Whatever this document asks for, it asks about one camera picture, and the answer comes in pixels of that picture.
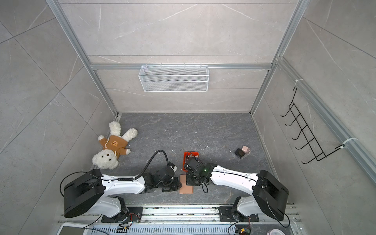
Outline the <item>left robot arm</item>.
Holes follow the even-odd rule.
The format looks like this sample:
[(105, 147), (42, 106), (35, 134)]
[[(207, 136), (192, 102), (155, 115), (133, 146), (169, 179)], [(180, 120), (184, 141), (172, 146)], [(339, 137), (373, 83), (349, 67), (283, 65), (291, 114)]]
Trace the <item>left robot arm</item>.
[(125, 221), (130, 212), (120, 194), (151, 193), (158, 188), (165, 193), (178, 191), (182, 184), (174, 173), (170, 166), (137, 176), (111, 176), (93, 169), (64, 186), (64, 217), (97, 213), (106, 222)]

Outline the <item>white tablet device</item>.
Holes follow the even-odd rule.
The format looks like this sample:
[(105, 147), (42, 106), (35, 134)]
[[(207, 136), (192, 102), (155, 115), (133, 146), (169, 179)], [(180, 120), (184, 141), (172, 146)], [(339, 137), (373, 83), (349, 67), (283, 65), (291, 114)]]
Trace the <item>white tablet device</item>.
[(57, 235), (88, 235), (89, 230), (83, 227), (84, 224), (66, 222), (60, 226)]

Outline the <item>tan leather card holder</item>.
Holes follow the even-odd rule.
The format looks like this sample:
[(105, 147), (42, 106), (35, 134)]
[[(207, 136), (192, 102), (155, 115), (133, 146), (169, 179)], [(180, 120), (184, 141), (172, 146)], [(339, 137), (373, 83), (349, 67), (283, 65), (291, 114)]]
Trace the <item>tan leather card holder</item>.
[(193, 186), (187, 185), (187, 175), (180, 175), (180, 183), (182, 187), (179, 189), (180, 194), (193, 194)]

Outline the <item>red plastic tray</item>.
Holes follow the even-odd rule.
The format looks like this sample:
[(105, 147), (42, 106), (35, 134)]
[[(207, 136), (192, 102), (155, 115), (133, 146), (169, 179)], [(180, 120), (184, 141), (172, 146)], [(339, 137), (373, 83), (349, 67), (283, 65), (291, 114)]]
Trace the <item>red plastic tray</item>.
[(191, 158), (198, 158), (199, 157), (199, 153), (198, 152), (191, 152), (191, 151), (186, 151), (184, 152), (184, 158), (183, 158), (183, 167), (182, 167), (182, 170), (184, 172), (188, 172), (188, 170), (186, 170), (185, 168), (185, 165), (186, 165), (186, 162), (188, 159), (191, 159)]

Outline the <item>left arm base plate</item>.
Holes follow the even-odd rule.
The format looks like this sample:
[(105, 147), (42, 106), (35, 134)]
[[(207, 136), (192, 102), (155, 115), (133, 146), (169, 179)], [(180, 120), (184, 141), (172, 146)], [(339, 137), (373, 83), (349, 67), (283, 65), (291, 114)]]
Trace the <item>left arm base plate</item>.
[(118, 215), (108, 218), (103, 216), (102, 223), (129, 223), (140, 222), (143, 216), (143, 207), (128, 207), (126, 212), (120, 212)]

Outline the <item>white teddy bear brown shirt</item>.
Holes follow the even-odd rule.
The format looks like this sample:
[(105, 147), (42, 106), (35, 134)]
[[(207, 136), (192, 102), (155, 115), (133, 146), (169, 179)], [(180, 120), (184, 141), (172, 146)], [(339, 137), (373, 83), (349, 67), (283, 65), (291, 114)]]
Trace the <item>white teddy bear brown shirt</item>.
[(116, 121), (109, 123), (109, 128), (109, 138), (103, 135), (98, 137), (102, 150), (92, 158), (92, 163), (100, 169), (115, 169), (119, 164), (119, 157), (131, 153), (127, 148), (128, 143), (138, 135), (138, 130), (135, 128), (130, 128), (121, 135), (121, 125)]

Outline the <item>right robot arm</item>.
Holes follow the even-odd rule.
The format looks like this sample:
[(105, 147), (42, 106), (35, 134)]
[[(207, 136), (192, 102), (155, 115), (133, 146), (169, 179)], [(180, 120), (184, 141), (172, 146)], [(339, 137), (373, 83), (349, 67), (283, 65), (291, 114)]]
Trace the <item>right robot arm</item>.
[(206, 187), (209, 183), (230, 187), (249, 194), (237, 197), (230, 211), (230, 218), (244, 219), (264, 213), (272, 219), (283, 221), (288, 189), (270, 172), (244, 173), (226, 169), (213, 163), (202, 163), (198, 158), (189, 158), (183, 169), (187, 173), (187, 185)]

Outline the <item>small black pink box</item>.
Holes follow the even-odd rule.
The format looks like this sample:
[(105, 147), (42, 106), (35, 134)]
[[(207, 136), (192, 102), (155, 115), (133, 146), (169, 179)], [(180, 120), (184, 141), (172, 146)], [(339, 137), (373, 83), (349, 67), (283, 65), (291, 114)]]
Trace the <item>small black pink box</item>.
[(247, 147), (247, 146), (243, 146), (242, 148), (238, 148), (234, 154), (238, 157), (238, 158), (243, 158), (247, 155), (249, 155), (251, 152), (250, 148)]

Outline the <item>aluminium rail frame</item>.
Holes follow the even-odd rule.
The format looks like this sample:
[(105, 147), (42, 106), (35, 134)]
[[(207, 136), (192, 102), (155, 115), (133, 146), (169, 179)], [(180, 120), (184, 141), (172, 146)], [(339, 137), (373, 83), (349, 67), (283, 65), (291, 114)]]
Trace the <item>aluminium rail frame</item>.
[(259, 222), (220, 222), (217, 211), (222, 206), (225, 205), (149, 205), (142, 206), (140, 222), (102, 223), (98, 214), (84, 214), (73, 219), (61, 218), (57, 225), (60, 228), (66, 222), (84, 224), (88, 235), (267, 235), (272, 229), (286, 235), (306, 234), (294, 205), (287, 206), (287, 216), (281, 222), (264, 213), (258, 214)]

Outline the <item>white round object bottom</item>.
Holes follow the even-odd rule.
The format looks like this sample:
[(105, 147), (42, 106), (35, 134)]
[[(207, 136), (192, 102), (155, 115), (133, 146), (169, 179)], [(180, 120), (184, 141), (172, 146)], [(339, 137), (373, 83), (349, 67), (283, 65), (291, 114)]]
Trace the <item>white round object bottom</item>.
[(267, 232), (267, 235), (286, 235), (286, 234), (279, 229), (272, 229)]

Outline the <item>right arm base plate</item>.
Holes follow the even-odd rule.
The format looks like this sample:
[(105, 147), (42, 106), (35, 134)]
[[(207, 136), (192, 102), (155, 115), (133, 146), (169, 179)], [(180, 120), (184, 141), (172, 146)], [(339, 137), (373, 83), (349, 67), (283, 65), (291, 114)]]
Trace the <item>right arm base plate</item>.
[(262, 210), (257, 206), (251, 209), (249, 216), (245, 216), (233, 207), (222, 206), (218, 207), (217, 212), (220, 222), (259, 222), (258, 214), (261, 213)]

